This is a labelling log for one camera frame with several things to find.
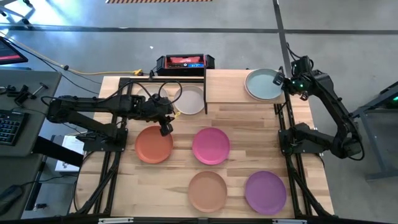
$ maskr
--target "purple plate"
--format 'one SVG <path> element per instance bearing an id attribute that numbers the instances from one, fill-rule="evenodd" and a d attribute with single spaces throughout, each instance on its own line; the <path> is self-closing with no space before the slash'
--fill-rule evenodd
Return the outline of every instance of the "purple plate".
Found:
<path id="1" fill-rule="evenodd" d="M 268 171 L 253 173 L 246 181 L 244 196 L 250 207 L 262 215 L 275 215 L 286 203 L 283 181 Z"/>

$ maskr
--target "gray floor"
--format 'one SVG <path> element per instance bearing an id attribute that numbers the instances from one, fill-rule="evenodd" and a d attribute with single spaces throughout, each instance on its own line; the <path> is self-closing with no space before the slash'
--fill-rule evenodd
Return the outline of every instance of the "gray floor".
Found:
<path id="1" fill-rule="evenodd" d="M 9 7 L 29 14 L 33 24 L 95 27 L 192 27 L 276 29 L 272 0 L 214 0 L 208 3 L 111 4 L 104 0 L 33 1 L 35 9 L 15 2 Z M 285 29 L 398 29 L 395 0 L 280 0 Z M 0 22 L 8 23 L 6 18 Z M 27 32 L 10 31 L 14 38 L 42 54 L 87 71 L 118 71 L 143 68 L 148 71 L 165 54 L 206 53 L 217 68 L 278 68 L 284 64 L 278 34 L 132 33 L 132 32 Z M 397 81 L 398 35 L 286 35 L 299 55 L 309 55 L 315 68 L 329 73 L 336 93 L 353 111 Z M 29 57 L 27 66 L 50 70 Z M 93 91 L 97 84 L 65 75 Z M 102 77 L 90 77 L 101 81 Z M 66 80 L 57 95 L 92 96 Z M 334 134 L 336 126 L 322 103 L 310 99 L 315 126 Z M 74 133 L 67 127 L 45 123 L 41 135 Z M 398 220 L 397 178 L 366 182 L 364 175 L 377 172 L 376 160 L 365 146 L 361 162 L 340 160 L 326 153 L 326 176 L 335 213 L 340 217 L 393 222 Z M 390 148 L 392 158 L 397 151 Z M 67 185 L 46 186 L 40 202 L 69 197 Z M 51 201 L 41 215 L 65 214 L 65 204 Z M 37 217 L 39 212 L 24 214 Z"/>

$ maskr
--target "wooden table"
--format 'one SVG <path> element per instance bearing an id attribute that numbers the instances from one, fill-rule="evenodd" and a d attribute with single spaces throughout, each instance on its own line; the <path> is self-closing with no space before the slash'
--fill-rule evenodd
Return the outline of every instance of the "wooden table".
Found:
<path id="1" fill-rule="evenodd" d="M 280 129 L 273 103 L 283 103 L 284 97 L 275 100 L 252 99 L 243 87 L 250 70 L 208 70 L 207 101 L 208 114 L 180 115 L 172 122 L 174 149 L 172 155 L 160 164 L 147 164 L 138 159 L 134 151 L 137 135 L 146 127 L 154 125 L 143 121 L 128 121 L 129 129 L 126 150 L 123 152 L 118 172 L 111 215 L 113 217 L 218 217 L 218 218 L 293 218 L 292 199 L 285 158 L 280 153 L 277 132 Z M 118 89 L 120 77 L 104 77 L 100 97 L 107 97 Z M 133 94 L 141 88 L 133 86 Z M 170 99 L 178 85 L 165 86 Z M 305 122 L 313 126 L 307 101 L 292 97 L 296 123 Z M 95 119 L 110 123 L 111 115 L 96 113 Z M 194 135 L 206 127 L 223 130 L 231 141 L 231 152 L 227 161 L 216 166 L 207 166 L 195 159 L 191 146 Z M 104 153 L 96 152 L 85 162 L 77 183 L 76 202 L 81 207 L 93 193 L 100 179 Z M 314 196 L 333 213 L 325 171 L 320 159 L 304 154 L 303 164 L 307 184 Z M 204 170 L 217 172 L 228 186 L 228 199 L 223 209 L 215 213 L 202 213 L 193 208 L 187 197 L 191 178 Z M 246 179 L 255 171 L 269 170 L 277 174 L 287 188 L 288 198 L 284 209 L 274 216 L 256 213 L 244 198 Z M 298 188 L 300 208 L 304 211 L 302 193 Z M 103 197 L 104 209 L 106 197 Z"/>

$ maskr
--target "light blue plate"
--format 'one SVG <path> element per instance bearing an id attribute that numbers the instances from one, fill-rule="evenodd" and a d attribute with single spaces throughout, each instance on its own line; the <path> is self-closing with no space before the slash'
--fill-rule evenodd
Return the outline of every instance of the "light blue plate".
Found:
<path id="1" fill-rule="evenodd" d="M 246 77 L 246 90 L 259 100 L 271 100 L 282 94 L 281 86 L 273 84 L 277 72 L 262 68 L 252 71 Z"/>

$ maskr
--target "white paper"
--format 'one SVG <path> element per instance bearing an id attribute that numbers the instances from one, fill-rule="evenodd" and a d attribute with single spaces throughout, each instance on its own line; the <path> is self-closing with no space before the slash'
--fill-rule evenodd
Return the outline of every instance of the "white paper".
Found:
<path id="1" fill-rule="evenodd" d="M 76 139 L 75 136 L 65 136 L 62 142 L 62 146 L 80 153 L 83 155 L 83 146 L 85 144 Z M 57 161 L 57 166 L 55 167 L 57 172 L 78 172 L 79 167 L 67 164 L 66 162 Z"/>

